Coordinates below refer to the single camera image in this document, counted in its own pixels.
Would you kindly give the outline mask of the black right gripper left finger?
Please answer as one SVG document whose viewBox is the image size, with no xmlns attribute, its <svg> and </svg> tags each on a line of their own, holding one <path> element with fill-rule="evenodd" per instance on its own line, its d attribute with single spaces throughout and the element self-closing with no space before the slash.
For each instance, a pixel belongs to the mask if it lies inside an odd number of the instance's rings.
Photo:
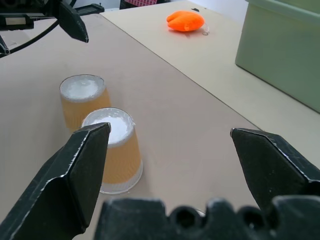
<svg viewBox="0 0 320 240">
<path fill-rule="evenodd" d="M 75 131 L 40 168 L 5 219 L 0 240 L 72 240 L 89 227 L 111 125 Z"/>
</svg>

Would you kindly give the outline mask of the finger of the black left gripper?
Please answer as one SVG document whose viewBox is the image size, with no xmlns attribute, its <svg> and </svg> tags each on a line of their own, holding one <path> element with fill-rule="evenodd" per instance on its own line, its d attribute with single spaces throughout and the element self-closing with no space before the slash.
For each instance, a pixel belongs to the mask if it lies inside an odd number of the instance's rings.
<svg viewBox="0 0 320 240">
<path fill-rule="evenodd" d="M 58 22 L 60 27 L 73 39 L 84 43 L 89 42 L 89 35 L 78 12 L 66 2 L 60 2 L 58 7 Z"/>
</svg>

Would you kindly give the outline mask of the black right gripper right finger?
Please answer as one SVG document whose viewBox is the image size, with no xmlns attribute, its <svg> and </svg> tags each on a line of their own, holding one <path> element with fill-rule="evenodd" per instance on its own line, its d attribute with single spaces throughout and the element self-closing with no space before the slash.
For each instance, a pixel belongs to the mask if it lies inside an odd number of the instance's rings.
<svg viewBox="0 0 320 240">
<path fill-rule="evenodd" d="M 280 135 L 261 130 L 230 131 L 247 186 L 260 209 L 276 196 L 320 197 L 320 169 Z"/>
</svg>

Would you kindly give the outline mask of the orange ribbed paper cup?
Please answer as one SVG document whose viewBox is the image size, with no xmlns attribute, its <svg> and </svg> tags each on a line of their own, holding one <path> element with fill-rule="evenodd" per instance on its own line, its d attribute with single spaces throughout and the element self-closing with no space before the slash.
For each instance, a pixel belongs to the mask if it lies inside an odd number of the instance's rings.
<svg viewBox="0 0 320 240">
<path fill-rule="evenodd" d="M 124 110 L 106 107 L 89 113 L 82 126 L 98 123 L 110 124 L 100 192 L 108 195 L 125 193 L 138 183 L 143 173 L 135 123 Z"/>
<path fill-rule="evenodd" d="M 111 106 L 105 81 L 99 76 L 68 77 L 60 84 L 59 92 L 65 125 L 70 133 L 80 129 L 91 112 Z"/>
</svg>

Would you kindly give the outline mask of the pink patterned object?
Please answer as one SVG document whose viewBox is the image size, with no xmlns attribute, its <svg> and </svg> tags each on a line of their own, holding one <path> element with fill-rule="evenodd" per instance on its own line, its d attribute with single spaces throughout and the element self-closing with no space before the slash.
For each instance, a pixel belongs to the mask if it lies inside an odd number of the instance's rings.
<svg viewBox="0 0 320 240">
<path fill-rule="evenodd" d="M 124 1 L 137 7 L 157 4 L 157 0 L 124 0 Z"/>
</svg>

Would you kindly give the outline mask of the orange plush toy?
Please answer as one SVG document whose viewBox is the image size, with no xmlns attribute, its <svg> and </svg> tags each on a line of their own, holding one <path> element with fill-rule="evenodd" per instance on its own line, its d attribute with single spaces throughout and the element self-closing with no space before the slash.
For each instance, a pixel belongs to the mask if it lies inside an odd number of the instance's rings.
<svg viewBox="0 0 320 240">
<path fill-rule="evenodd" d="M 176 11 L 166 18 L 167 26 L 178 32 L 192 32 L 199 30 L 205 19 L 198 13 L 191 11 Z"/>
</svg>

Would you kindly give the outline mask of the pale green storage box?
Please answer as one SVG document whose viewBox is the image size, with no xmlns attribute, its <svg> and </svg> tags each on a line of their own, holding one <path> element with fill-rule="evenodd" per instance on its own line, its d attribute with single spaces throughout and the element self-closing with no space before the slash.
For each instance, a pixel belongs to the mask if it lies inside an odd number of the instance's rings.
<svg viewBox="0 0 320 240">
<path fill-rule="evenodd" d="M 246 0 L 235 64 L 320 113 L 320 0 Z"/>
</svg>

